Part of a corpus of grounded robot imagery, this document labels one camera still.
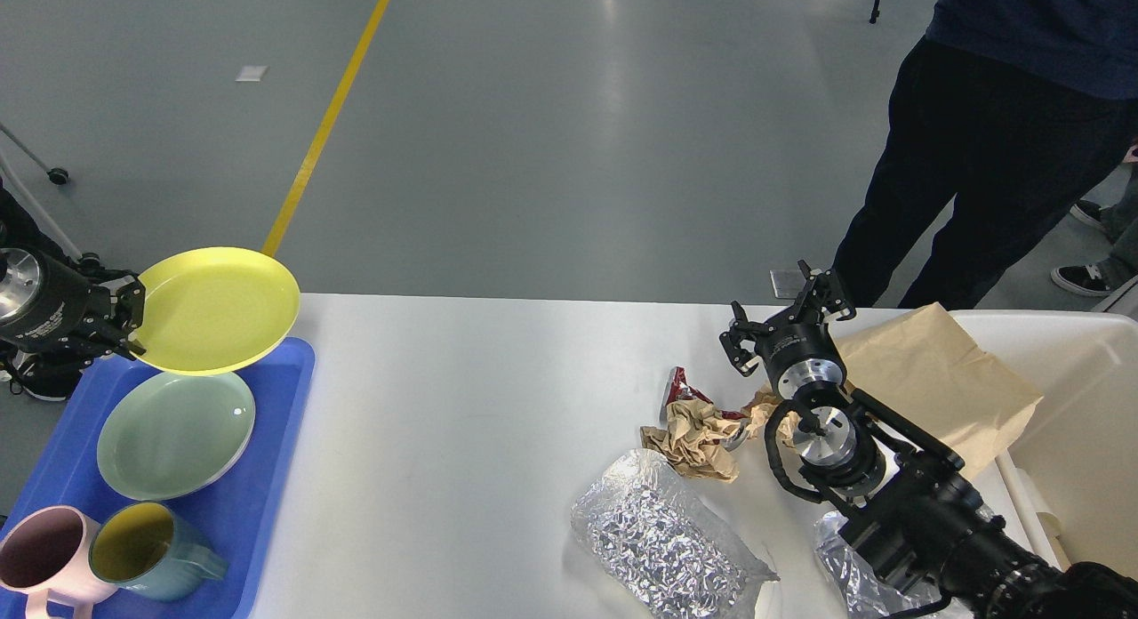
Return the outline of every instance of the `navy sweatshirt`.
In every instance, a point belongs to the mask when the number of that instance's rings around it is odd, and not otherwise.
[[[940,0],[925,36],[1099,99],[1138,99],[1138,0]]]

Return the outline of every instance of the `white table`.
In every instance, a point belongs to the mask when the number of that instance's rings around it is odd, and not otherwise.
[[[753,307],[765,319],[780,307]],[[900,314],[864,311],[836,336]],[[305,295],[312,393],[253,617],[632,618],[569,510],[658,424],[668,372],[720,405],[762,382],[718,344],[727,306]],[[692,486],[783,578],[784,617],[843,618],[815,564],[827,509],[784,493],[759,441]],[[1024,543],[999,473],[978,485]]]

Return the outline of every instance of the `crumpled brown paper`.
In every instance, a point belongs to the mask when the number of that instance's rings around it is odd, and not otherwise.
[[[756,435],[753,437],[757,437],[758,431],[762,430],[765,426],[767,426],[767,420],[770,419],[770,415],[773,415],[780,403],[782,403],[782,397],[776,397],[775,393],[770,391],[770,385],[765,383],[762,388],[759,388],[759,391],[754,394],[751,403],[744,405],[743,413],[751,418],[751,421],[757,426]],[[802,418],[799,416],[798,413],[792,412],[786,413],[783,420],[778,422],[778,434],[776,434],[776,436],[787,448],[794,447],[794,443],[792,441],[794,428],[801,419]]]
[[[645,448],[666,456],[683,477],[727,482],[739,477],[735,457],[720,441],[734,439],[740,434],[750,439],[759,431],[759,423],[753,419],[724,419],[719,408],[699,399],[673,402],[665,412],[668,429],[641,428],[641,444]]]
[[[960,455],[974,478],[1023,434],[1042,394],[940,304],[838,340],[847,377]]]

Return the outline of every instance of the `blue tray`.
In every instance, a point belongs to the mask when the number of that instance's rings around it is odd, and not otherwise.
[[[300,429],[313,364],[315,355],[308,342],[289,338],[265,358],[240,369],[237,374],[253,389],[257,407],[245,454],[209,487],[168,502],[174,512],[203,530],[217,554],[229,560],[225,578],[206,580],[195,594],[173,603],[119,591],[94,606],[93,619],[248,617]],[[118,356],[98,361],[84,373],[0,536],[49,505],[73,505],[104,522],[131,504],[99,476],[96,446],[102,423],[118,401],[156,374],[157,369],[141,361]],[[0,619],[23,619],[25,600],[24,595],[0,588]],[[55,616],[71,616],[68,608],[51,608]]]

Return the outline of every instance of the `light green plate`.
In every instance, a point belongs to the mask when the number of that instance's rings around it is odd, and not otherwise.
[[[253,434],[253,393],[232,372],[163,372],[131,389],[99,434],[99,473],[124,497],[163,501],[222,477]]]

